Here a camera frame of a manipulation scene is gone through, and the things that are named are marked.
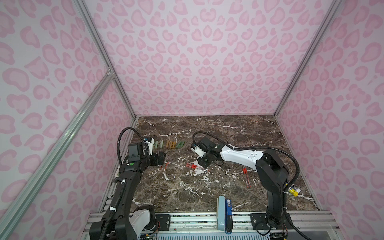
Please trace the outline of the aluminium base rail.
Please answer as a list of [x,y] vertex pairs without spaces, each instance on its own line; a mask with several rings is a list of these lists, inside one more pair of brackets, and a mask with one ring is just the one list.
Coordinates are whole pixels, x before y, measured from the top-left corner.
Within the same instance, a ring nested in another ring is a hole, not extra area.
[[[294,225],[312,240],[343,240],[330,211],[289,211]],[[217,230],[215,212],[165,213],[166,228],[156,232],[156,240],[269,240],[253,229],[252,212],[233,212],[233,232]]]

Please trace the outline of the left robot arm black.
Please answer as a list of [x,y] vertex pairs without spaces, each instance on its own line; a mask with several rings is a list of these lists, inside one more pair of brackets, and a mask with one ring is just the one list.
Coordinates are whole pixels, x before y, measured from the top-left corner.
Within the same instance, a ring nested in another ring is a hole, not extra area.
[[144,171],[150,166],[162,166],[165,162],[164,152],[155,153],[155,140],[139,137],[140,141],[130,144],[125,158],[121,155],[121,138],[134,128],[124,128],[117,141],[119,169],[114,178],[116,190],[112,201],[100,221],[92,223],[89,236],[92,240],[152,240],[159,231],[155,209],[152,205],[137,207],[131,212],[131,205]]

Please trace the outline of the single red gel pen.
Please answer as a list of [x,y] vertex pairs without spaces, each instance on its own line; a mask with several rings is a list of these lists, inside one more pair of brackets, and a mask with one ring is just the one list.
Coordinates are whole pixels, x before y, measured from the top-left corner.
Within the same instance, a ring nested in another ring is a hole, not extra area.
[[250,179],[249,179],[249,175],[248,175],[248,170],[247,168],[244,168],[243,169],[243,172],[244,172],[244,175],[245,175],[245,179],[246,179],[246,187],[247,188],[251,188],[251,182],[250,182]]

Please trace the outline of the red gel pen pair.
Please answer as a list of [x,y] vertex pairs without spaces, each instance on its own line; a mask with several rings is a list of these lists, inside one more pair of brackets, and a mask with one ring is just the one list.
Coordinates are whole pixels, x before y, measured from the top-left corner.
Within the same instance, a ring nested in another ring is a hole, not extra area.
[[190,165],[190,164],[187,164],[186,165],[187,168],[190,168],[190,169],[194,169],[194,170],[201,170],[203,172],[209,172],[209,170],[203,168],[203,167],[199,167],[197,165]]
[[201,166],[198,166],[198,165],[195,165],[195,164],[190,164],[190,163],[187,163],[186,167],[190,168],[190,169],[200,169],[202,171],[209,171],[209,170],[207,170],[207,169],[205,169],[205,168],[203,168]]

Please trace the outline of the aluminium frame corner post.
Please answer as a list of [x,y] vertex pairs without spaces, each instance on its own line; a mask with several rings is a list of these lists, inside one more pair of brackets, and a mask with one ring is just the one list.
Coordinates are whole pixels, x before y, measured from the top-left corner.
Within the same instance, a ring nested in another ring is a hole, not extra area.
[[107,49],[105,47],[105,44],[103,43],[103,40],[96,28],[96,24],[94,23],[92,16],[89,12],[89,9],[87,7],[87,4],[83,0],[74,0],[73,3],[75,4],[79,14],[81,15],[81,18],[83,19],[86,28],[88,29],[88,32],[90,33],[96,49],[98,50],[98,53],[101,56],[101,59],[105,63],[109,73],[112,75],[113,82],[115,86],[117,87],[118,93],[120,94],[122,101],[124,105],[126,106],[130,116],[135,120],[137,118],[137,115],[135,114],[132,105],[129,101],[129,98],[123,88],[123,85],[120,81],[120,78],[118,77],[116,70],[114,68],[114,65],[111,61],[111,58],[109,57],[107,53]]
[[286,102],[288,101],[289,96],[293,92],[296,84],[299,82],[304,70],[308,66],[308,64],[311,61],[311,58],[315,54],[317,48],[319,47],[320,43],[322,42],[323,37],[326,35],[328,29],[332,25],[333,21],[337,17],[339,11],[343,7],[345,1],[342,0],[334,0],[332,1],[327,13],[325,14],[325,17],[323,18],[321,24],[319,25],[313,39],[310,42],[310,45],[305,52],[303,59],[301,60],[297,70],[295,71],[291,82],[289,83],[286,91],[283,94],[282,100],[280,101],[275,113],[274,117],[277,118],[278,115],[283,111],[283,107],[285,106]]

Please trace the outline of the aluminium diagonal frame bar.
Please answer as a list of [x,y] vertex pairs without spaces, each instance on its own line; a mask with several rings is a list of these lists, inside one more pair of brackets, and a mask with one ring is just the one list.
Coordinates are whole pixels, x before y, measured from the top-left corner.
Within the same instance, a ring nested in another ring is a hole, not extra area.
[[66,150],[72,143],[76,134],[79,132],[95,105],[104,94],[111,82],[114,74],[106,74],[103,80],[95,88],[94,92],[85,101],[76,116],[70,122],[64,133],[51,148],[50,152],[43,159],[40,166],[27,181],[17,198],[10,205],[1,219],[1,239],[7,240],[14,232],[15,228],[23,218],[24,214],[33,203],[39,191],[51,175],[52,171],[63,157]]

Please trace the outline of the red gel pen cluster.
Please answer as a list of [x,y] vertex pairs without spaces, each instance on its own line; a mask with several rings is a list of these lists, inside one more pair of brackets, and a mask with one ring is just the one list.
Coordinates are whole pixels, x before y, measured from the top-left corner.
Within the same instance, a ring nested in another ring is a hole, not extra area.
[[246,167],[243,167],[243,174],[244,174],[244,177],[245,177],[245,183],[246,183],[246,187],[249,188],[249,178],[248,178],[248,171],[247,171],[247,168]]

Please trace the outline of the aluminium frame corner post right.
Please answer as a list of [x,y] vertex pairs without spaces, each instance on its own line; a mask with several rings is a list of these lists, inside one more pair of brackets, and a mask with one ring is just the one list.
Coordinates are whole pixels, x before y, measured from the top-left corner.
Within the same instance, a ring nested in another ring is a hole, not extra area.
[[301,60],[297,70],[295,71],[291,82],[289,83],[286,91],[283,94],[282,100],[280,101],[275,113],[274,117],[277,118],[278,115],[283,111],[283,107],[285,106],[286,102],[288,101],[289,96],[293,92],[296,84],[299,82],[304,70],[308,66],[308,64],[311,61],[311,58],[315,54],[317,48],[319,47],[320,43],[322,42],[323,37],[326,35],[328,29],[332,25],[333,21],[337,17],[339,11],[343,7],[345,1],[342,0],[334,0],[332,1],[327,13],[325,14],[325,17],[323,18],[321,24],[319,25],[313,39],[310,42],[310,45],[305,52],[303,59]]

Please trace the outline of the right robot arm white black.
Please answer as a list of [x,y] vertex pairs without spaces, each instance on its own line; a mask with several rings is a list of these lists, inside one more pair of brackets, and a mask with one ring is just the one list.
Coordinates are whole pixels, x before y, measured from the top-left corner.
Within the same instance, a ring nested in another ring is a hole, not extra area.
[[200,132],[195,132],[192,136],[191,149],[199,156],[201,167],[207,168],[216,161],[232,162],[258,173],[261,185],[267,191],[268,204],[264,214],[250,215],[254,231],[272,240],[286,240],[290,229],[305,236],[287,212],[287,194],[300,176],[299,163],[291,154],[272,147],[235,147],[207,132],[196,141],[198,134]]

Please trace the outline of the aluminium frame corner post left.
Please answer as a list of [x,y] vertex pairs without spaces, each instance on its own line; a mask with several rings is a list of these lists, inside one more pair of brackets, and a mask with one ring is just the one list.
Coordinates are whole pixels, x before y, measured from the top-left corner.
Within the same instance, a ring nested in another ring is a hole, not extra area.
[[109,57],[107,53],[107,49],[105,47],[105,44],[103,43],[103,40],[96,28],[96,24],[94,23],[92,16],[89,12],[89,9],[87,7],[87,4],[83,0],[74,0],[73,3],[75,4],[79,14],[81,15],[81,18],[83,19],[86,28],[88,29],[88,32],[90,33],[96,49],[98,50],[98,53],[101,56],[101,59],[105,63],[109,73],[112,75],[113,82],[115,86],[117,87],[118,93],[120,94],[122,101],[124,105],[126,106],[130,116],[135,120],[137,118],[137,115],[135,114],[132,105],[129,101],[129,98],[123,88],[123,85],[120,81],[120,78],[118,77],[116,70],[114,68],[114,65],[111,61],[111,58]]

